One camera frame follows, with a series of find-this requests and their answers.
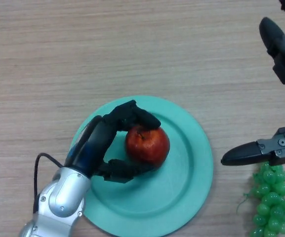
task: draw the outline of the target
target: black robotic finger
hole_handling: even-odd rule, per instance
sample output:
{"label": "black robotic finger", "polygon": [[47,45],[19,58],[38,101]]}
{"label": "black robotic finger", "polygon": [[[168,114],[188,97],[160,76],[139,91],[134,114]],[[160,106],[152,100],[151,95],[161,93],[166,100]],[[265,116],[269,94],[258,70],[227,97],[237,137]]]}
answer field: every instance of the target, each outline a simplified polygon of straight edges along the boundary
{"label": "black robotic finger", "polygon": [[221,163],[228,166],[248,165],[268,161],[272,155],[263,154],[257,142],[250,142],[228,151]]}
{"label": "black robotic finger", "polygon": [[124,160],[111,159],[108,163],[103,162],[95,175],[102,176],[105,181],[127,183],[135,176],[154,170],[149,164],[131,164]]}
{"label": "black robotic finger", "polygon": [[137,123],[145,127],[146,129],[157,129],[161,126],[160,120],[158,120],[153,114],[141,108],[134,107],[133,112],[137,117]]}

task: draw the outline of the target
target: red apple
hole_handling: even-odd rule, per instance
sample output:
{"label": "red apple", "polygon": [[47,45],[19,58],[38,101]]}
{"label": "red apple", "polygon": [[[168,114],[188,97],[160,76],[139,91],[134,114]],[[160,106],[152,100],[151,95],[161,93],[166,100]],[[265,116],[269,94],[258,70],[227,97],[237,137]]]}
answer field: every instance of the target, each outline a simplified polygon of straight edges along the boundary
{"label": "red apple", "polygon": [[150,163],[159,168],[168,155],[170,141],[161,127],[147,130],[135,126],[126,135],[125,149],[132,161]]}

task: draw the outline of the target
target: teal plate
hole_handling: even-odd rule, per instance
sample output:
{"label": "teal plate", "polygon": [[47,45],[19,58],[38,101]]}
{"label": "teal plate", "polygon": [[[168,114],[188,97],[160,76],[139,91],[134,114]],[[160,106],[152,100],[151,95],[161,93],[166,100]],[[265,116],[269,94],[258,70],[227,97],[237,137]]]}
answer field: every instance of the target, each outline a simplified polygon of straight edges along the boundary
{"label": "teal plate", "polygon": [[[119,237],[161,237],[189,222],[204,204],[213,178],[209,140],[198,122],[176,104],[158,97],[131,96],[100,107],[78,129],[72,145],[96,115],[131,99],[153,113],[168,134],[171,147],[162,167],[126,184],[92,178],[84,215],[100,229]],[[105,161],[127,159],[126,133],[119,132]]]}

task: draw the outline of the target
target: wood grain surface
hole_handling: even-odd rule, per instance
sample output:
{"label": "wood grain surface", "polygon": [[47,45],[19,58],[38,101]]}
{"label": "wood grain surface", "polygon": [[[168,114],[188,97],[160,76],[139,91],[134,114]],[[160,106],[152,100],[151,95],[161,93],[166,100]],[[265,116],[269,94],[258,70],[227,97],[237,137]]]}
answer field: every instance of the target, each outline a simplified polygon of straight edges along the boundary
{"label": "wood grain surface", "polygon": [[[254,166],[220,159],[285,126],[285,86],[258,31],[264,16],[285,31],[276,0],[0,0],[0,237],[32,217],[36,155],[64,162],[92,111],[133,94],[185,108],[213,149],[206,204],[171,236],[247,236],[255,203],[236,207]],[[41,162],[40,188],[55,171]],[[108,235],[82,219],[73,236]]]}

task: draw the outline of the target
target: robotic hand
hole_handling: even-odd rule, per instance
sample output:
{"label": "robotic hand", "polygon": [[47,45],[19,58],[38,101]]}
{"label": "robotic hand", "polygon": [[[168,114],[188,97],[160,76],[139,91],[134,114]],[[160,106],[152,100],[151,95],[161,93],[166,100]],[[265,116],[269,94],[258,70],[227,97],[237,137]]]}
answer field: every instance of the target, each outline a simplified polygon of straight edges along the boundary
{"label": "robotic hand", "polygon": [[[33,218],[21,230],[19,237],[70,237],[85,207],[85,195],[91,187],[91,177],[126,183],[135,176],[152,171],[150,164],[131,164],[123,160],[103,161],[107,149],[118,131],[129,131],[135,125],[147,129],[160,127],[160,121],[139,108],[134,100],[115,107],[109,114],[94,117],[70,150],[64,165],[48,154],[40,154],[35,164],[35,201]],[[59,170],[37,195],[38,162],[46,156]]]}
{"label": "robotic hand", "polygon": [[[280,0],[285,11],[285,0]],[[267,53],[274,59],[273,70],[285,84],[285,34],[269,18],[259,26]],[[279,128],[271,139],[260,139],[235,147],[222,158],[223,165],[248,165],[268,161],[270,165],[285,164],[285,127]]]}

